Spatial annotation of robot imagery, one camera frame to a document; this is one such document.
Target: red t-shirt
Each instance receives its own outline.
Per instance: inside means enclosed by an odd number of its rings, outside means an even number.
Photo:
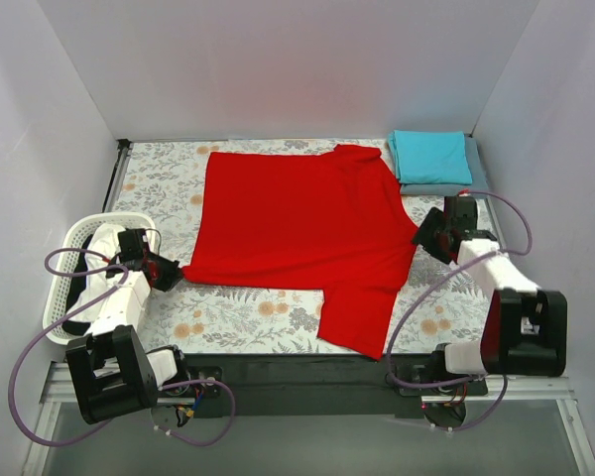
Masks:
[[[317,336],[380,359],[416,248],[399,187],[376,148],[215,152],[183,274],[212,285],[323,290]]]

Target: red fabric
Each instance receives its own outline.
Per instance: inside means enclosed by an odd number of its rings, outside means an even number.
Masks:
[[[324,290],[317,336],[380,359],[417,227],[381,151],[213,153],[191,264],[195,283]]]

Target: cable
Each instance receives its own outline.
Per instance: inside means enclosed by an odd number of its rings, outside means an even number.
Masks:
[[[146,231],[154,231],[159,235],[159,246],[157,247],[157,255],[161,253],[161,243],[163,243],[163,235],[156,228],[146,228]]]
[[[438,288],[440,288],[445,283],[447,283],[449,280],[451,280],[454,276],[468,270],[469,268],[471,268],[471,267],[473,267],[489,258],[493,258],[494,256],[497,256],[500,253],[506,253],[508,255],[525,256],[532,250],[532,246],[534,244],[534,237],[533,237],[532,229],[529,225],[529,222],[527,221],[527,218],[512,202],[510,202],[503,196],[501,196],[497,193],[494,193],[492,191],[465,189],[465,190],[462,190],[461,192],[459,192],[459,195],[464,194],[464,193],[492,196],[494,198],[498,198],[499,200],[501,200],[501,201],[505,202],[507,205],[509,205],[518,214],[518,216],[520,217],[520,219],[523,222],[523,225],[525,226],[525,230],[527,232],[527,247],[525,250],[515,250],[515,249],[501,247],[498,251],[490,251],[489,253],[485,253],[484,255],[478,256],[478,257],[474,258],[473,260],[470,260],[467,263],[464,263],[464,264],[458,266],[454,270],[451,270],[449,273],[447,273],[443,277],[443,279],[439,280],[438,282],[436,282],[432,286],[430,286],[427,290],[425,290],[415,300],[415,302],[413,302],[413,304],[406,310],[406,312],[404,312],[404,315],[402,316],[401,320],[395,327],[395,331],[393,332],[393,335],[390,338],[390,341],[388,342],[388,347],[386,350],[386,365],[388,368],[388,379],[389,379],[389,382],[391,383],[391,385],[395,385],[397,387],[404,387],[404,388],[408,388],[408,389],[422,390],[422,389],[435,389],[438,387],[445,387],[445,386],[452,386],[452,385],[460,385],[460,384],[465,384],[468,382],[472,382],[473,380],[476,380],[477,377],[469,376],[469,377],[461,377],[458,379],[447,380],[445,382],[433,382],[433,383],[427,383],[427,384],[416,384],[413,382],[406,382],[405,380],[402,380],[395,375],[395,366],[393,363],[393,355],[392,355],[393,348],[395,346],[395,341],[397,340],[397,337],[399,336],[401,329],[404,327],[404,324],[408,321],[408,319],[410,318],[412,313],[415,310],[417,310],[417,308],[420,306],[420,304],[429,295],[431,295],[434,291],[436,291]],[[487,418],[491,414],[491,412],[500,404],[500,401],[503,399],[503,397],[505,396],[505,393],[507,391],[507,385],[508,385],[507,376],[504,376],[504,378],[505,378],[505,384],[503,387],[503,391],[499,394],[498,400],[486,412],[484,412],[480,418],[478,418],[475,421],[472,421],[471,423],[468,423],[466,425],[459,426],[459,428],[467,429],[472,426],[475,426],[476,424],[482,422],[485,418]]]
[[[225,427],[222,428],[222,430],[216,436],[214,436],[213,438],[211,438],[207,441],[197,441],[195,439],[189,438],[188,436],[177,433],[176,431],[172,431],[171,429],[169,429],[165,426],[161,426],[159,424],[156,424],[154,426],[154,428],[159,429],[162,432],[164,432],[166,435],[173,436],[174,438],[179,439],[180,441],[182,441],[184,443],[191,444],[192,446],[205,447],[205,446],[211,446],[212,444],[214,444],[214,443],[218,442],[220,439],[222,439],[222,437],[225,434],[227,434],[227,432],[231,428],[232,424],[234,423],[234,419],[236,418],[236,398],[234,397],[234,394],[231,391],[231,389],[218,380],[196,379],[196,380],[186,380],[184,382],[176,382],[175,384],[163,385],[161,387],[161,390],[171,390],[171,389],[175,389],[177,387],[182,387],[185,385],[198,385],[198,384],[217,385],[218,387],[220,387],[227,393],[227,396],[229,397],[229,400],[231,402],[231,412],[229,413],[229,421],[227,422]]]
[[[51,268],[51,265],[49,264],[51,258],[53,256],[55,256],[55,255],[58,255],[59,253],[64,253],[64,252],[89,253],[91,255],[98,256],[102,260],[107,260],[108,259],[107,256],[104,256],[101,253],[98,253],[96,251],[84,250],[84,249],[81,249],[81,248],[60,248],[58,250],[52,251],[47,256],[47,258],[44,260],[44,266],[45,266],[45,268],[52,275],[61,276],[61,277],[64,277],[64,278],[80,278],[80,277],[83,277],[83,276],[94,275],[96,273],[102,273],[102,272],[108,271],[108,270],[120,270],[123,273],[123,276],[121,277],[121,279],[119,280],[119,283],[117,285],[115,285],[114,287],[110,288],[108,291],[106,291],[102,295],[96,297],[91,302],[87,302],[86,304],[84,304],[84,305],[78,307],[77,309],[69,312],[67,315],[65,315],[64,317],[56,320],[49,327],[47,327],[47,328],[43,329],[41,332],[39,332],[31,340],[31,342],[29,342],[27,344],[27,346],[23,349],[22,353],[20,354],[20,356],[16,360],[16,363],[13,366],[13,370],[11,371],[11,376],[9,377],[9,386],[8,386],[8,390],[7,390],[7,400],[8,400],[8,403],[9,403],[9,412],[11,413],[11,417],[13,418],[13,421],[15,422],[16,426],[20,429],[20,431],[22,431],[24,433],[24,435],[26,437],[28,437],[30,440],[36,442],[37,444],[41,444],[43,446],[50,446],[50,447],[53,447],[53,448],[59,448],[59,447],[62,447],[62,446],[69,446],[70,444],[74,444],[74,443],[77,443],[79,441],[82,441],[83,439],[91,436],[94,432],[99,431],[106,424],[108,424],[111,420],[104,421],[103,423],[100,423],[95,428],[87,431],[86,433],[84,433],[84,434],[82,434],[80,436],[76,436],[75,438],[71,438],[71,439],[66,439],[64,441],[52,441],[52,440],[40,438],[39,436],[37,436],[35,433],[33,433],[32,431],[30,431],[27,428],[27,426],[25,425],[24,421],[22,420],[22,417],[18,413],[18,408],[16,407],[16,397],[15,397],[16,379],[18,378],[18,372],[20,372],[20,368],[22,367],[22,364],[24,362],[24,359],[27,357],[27,355],[29,355],[29,352],[31,352],[31,349],[33,349],[33,347],[38,342],[40,342],[40,340],[42,340],[49,332],[51,332],[56,327],[61,326],[64,322],[66,322],[67,320],[71,319],[72,317],[75,317],[80,312],[84,312],[86,309],[88,309],[92,305],[95,305],[96,303],[103,301],[104,299],[108,298],[109,296],[112,296],[112,294],[117,291],[117,287],[124,285],[126,283],[126,281],[128,280],[128,268],[126,268],[125,266],[122,266],[122,265],[110,265],[110,266],[105,266],[103,268],[98,268],[96,270],[81,271],[81,272],[78,272],[78,273],[66,273],[66,272],[54,270],[53,268]]]

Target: gray folded cloth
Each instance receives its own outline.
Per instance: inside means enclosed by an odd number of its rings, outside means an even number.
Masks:
[[[469,172],[472,175],[471,185],[459,185],[455,183],[412,183],[409,185],[401,185],[401,195],[453,196],[463,188],[484,191],[489,190],[485,171],[483,171],[483,166],[480,163],[476,139],[472,137],[465,137],[465,159],[467,159]]]

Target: shirt sleeve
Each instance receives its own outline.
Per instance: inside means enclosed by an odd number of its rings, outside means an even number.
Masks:
[[[338,285],[324,289],[317,337],[381,359],[397,291]]]

